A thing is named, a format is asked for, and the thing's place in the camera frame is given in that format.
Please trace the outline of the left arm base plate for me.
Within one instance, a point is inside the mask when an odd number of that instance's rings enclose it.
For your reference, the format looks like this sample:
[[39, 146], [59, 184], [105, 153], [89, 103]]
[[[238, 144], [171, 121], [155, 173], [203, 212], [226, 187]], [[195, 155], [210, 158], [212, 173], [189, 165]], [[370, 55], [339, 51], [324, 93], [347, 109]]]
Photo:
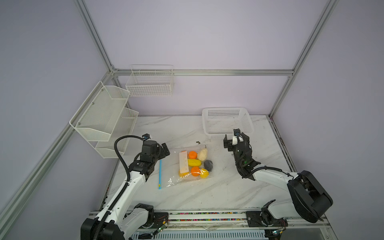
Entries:
[[169, 221], [169, 213], [154, 212], [149, 214], [148, 221], [139, 229], [158, 229]]

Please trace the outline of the clear zip top bag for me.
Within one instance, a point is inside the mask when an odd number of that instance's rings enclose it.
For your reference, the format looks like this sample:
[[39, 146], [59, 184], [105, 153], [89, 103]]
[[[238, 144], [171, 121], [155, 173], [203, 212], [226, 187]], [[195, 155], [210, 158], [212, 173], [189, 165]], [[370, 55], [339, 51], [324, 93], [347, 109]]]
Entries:
[[[200, 176], [194, 177], [191, 174], [186, 178], [179, 177], [179, 171], [181, 173], [185, 173], [185, 172], [191, 173], [192, 167], [188, 166], [188, 159], [189, 159], [188, 153], [190, 151], [195, 151], [198, 153], [200, 150], [204, 148], [208, 149], [208, 156], [206, 160], [211, 160], [215, 168], [215, 163], [213, 161], [212, 153], [209, 150], [208, 146], [206, 145], [197, 145], [197, 146], [188, 147], [188, 148], [170, 149], [170, 155], [165, 157], [165, 159], [160, 160], [160, 163], [159, 163], [158, 189], [162, 190], [165, 188], [177, 186], [177, 185], [188, 183], [188, 182], [205, 180], [205, 179], [201, 179]], [[204, 162], [202, 162], [202, 165], [199, 168], [204, 169]], [[213, 170], [210, 172], [210, 175], [206, 179], [213, 176]]]

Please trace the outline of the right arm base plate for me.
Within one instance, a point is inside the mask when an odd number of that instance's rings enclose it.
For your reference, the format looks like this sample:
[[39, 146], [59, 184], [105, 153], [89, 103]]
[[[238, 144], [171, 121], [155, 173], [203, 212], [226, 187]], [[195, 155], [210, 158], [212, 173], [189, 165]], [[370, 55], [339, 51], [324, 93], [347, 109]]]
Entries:
[[246, 219], [249, 227], [287, 227], [284, 218], [275, 219], [271, 214], [263, 211], [247, 211]]

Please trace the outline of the large orange fruit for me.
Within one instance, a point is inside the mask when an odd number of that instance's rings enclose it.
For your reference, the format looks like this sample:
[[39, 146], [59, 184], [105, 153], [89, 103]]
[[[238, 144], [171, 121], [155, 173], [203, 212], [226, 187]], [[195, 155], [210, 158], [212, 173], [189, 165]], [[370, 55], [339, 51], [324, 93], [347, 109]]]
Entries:
[[201, 175], [201, 169], [199, 167], [192, 167], [191, 168], [191, 175], [194, 177], [198, 177]]

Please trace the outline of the cream white pear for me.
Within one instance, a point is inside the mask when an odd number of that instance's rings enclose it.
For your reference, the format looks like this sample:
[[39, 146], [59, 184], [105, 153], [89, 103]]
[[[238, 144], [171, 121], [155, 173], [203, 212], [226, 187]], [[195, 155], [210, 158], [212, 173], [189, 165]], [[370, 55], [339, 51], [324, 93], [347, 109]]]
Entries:
[[207, 159], [207, 156], [208, 156], [208, 149], [207, 148], [204, 148], [204, 149], [202, 149], [202, 150], [200, 150], [199, 152], [198, 152], [198, 155], [197, 155], [197, 159], [199, 160], [199, 161], [205, 161], [206, 159]]

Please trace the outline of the yellow banana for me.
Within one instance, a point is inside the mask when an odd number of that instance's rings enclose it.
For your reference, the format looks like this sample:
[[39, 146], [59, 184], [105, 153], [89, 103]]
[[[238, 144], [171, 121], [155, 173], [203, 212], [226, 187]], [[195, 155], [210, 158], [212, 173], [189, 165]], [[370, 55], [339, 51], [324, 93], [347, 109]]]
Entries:
[[202, 162], [198, 159], [188, 159], [189, 167], [200, 167], [201, 165], [202, 165]]

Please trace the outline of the yellow pear-shaped lemon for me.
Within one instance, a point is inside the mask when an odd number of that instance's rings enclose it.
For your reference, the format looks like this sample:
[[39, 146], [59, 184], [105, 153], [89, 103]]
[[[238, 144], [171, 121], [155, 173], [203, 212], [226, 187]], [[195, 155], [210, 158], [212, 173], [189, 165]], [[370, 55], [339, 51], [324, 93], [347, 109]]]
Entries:
[[200, 169], [200, 178], [206, 179], [210, 175], [210, 172], [206, 169]]

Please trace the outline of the white mesh two-tier shelf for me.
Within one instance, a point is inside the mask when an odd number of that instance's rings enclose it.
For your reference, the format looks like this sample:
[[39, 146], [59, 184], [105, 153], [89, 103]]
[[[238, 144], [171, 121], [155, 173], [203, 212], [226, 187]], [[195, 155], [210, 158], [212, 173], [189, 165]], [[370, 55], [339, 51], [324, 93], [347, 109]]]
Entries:
[[139, 113], [128, 108], [130, 92], [99, 82], [69, 121], [104, 159], [116, 159], [115, 141], [133, 133]]

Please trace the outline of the white perforated plastic basket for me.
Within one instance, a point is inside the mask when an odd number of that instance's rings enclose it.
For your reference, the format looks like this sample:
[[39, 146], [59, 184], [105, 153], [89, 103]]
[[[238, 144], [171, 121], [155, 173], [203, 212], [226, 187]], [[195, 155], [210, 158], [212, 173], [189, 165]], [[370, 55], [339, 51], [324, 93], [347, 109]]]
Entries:
[[222, 139], [234, 129], [250, 134], [254, 132], [249, 112], [245, 108], [205, 108], [202, 111], [203, 129], [210, 139]]

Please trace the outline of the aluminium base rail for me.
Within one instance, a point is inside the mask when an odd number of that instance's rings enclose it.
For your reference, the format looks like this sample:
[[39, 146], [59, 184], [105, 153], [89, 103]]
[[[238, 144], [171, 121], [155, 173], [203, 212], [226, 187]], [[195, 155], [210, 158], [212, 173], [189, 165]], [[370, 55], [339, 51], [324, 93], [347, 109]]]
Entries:
[[[247, 211], [261, 211], [260, 209], [251, 209]], [[245, 210], [209, 210], [209, 211], [169, 211], [169, 221], [158, 229], [138, 229], [137, 231], [151, 230], [230, 230], [240, 228], [256, 228], [265, 230], [286, 230], [286, 229], [304, 229], [304, 228], [330, 228], [327, 218], [323, 218], [316, 223], [309, 223], [302, 218], [285, 218], [288, 226], [283, 227], [249, 227], [246, 219]], [[88, 218], [93, 219], [99, 212], [92, 212]]]

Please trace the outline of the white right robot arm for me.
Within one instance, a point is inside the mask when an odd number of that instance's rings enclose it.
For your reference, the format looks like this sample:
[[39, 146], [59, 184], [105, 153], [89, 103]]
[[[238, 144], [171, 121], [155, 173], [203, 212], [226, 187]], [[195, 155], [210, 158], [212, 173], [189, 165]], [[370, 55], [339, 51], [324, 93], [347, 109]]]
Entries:
[[285, 218], [298, 217], [316, 223], [333, 205], [333, 199], [311, 172], [286, 172], [254, 160], [250, 138], [238, 129], [232, 139], [225, 137], [223, 144], [233, 153], [236, 169], [243, 179], [273, 185], [290, 195], [286, 200], [270, 200], [261, 208], [262, 225], [272, 226]]

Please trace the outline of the black avocado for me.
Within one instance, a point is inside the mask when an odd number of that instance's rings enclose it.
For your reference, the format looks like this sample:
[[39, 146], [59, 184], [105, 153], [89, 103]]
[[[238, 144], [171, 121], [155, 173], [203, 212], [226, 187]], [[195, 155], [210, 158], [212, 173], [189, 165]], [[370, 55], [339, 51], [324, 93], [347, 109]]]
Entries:
[[205, 160], [204, 161], [204, 168], [208, 171], [211, 172], [214, 168], [214, 164], [211, 160]]

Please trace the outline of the aluminium frame post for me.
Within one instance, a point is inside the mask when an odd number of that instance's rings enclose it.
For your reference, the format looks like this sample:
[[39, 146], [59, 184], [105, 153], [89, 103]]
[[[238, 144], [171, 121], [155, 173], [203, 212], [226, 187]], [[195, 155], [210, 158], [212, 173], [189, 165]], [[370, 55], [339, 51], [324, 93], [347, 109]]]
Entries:
[[319, 19], [317, 20], [308, 40], [306, 41], [295, 65], [293, 68], [293, 73], [288, 76], [281, 92], [279, 93], [270, 113], [269, 113], [269, 118], [273, 119], [274, 116], [276, 115], [280, 105], [282, 104], [284, 98], [288, 94], [289, 89], [293, 85], [295, 79], [297, 78], [301, 68], [303, 67], [306, 59], [308, 58], [311, 50], [313, 49], [314, 45], [316, 44], [316, 41], [318, 40], [321, 32], [325, 28], [325, 25], [327, 24], [327, 21], [330, 19], [333, 11], [335, 10], [337, 4], [339, 1], [337, 0], [329, 0], [327, 1], [324, 9], [322, 10]]

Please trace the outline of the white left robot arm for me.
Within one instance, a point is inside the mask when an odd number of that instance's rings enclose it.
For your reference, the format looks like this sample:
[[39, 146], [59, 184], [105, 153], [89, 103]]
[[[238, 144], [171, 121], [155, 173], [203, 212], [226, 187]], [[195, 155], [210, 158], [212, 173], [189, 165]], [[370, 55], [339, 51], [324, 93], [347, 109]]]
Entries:
[[143, 142], [142, 151], [126, 166], [127, 177], [107, 206], [93, 219], [87, 218], [81, 226], [82, 240], [127, 240], [139, 228], [154, 224], [154, 207], [137, 204], [127, 214], [137, 191], [144, 186], [158, 160], [170, 155], [168, 146], [156, 141]]

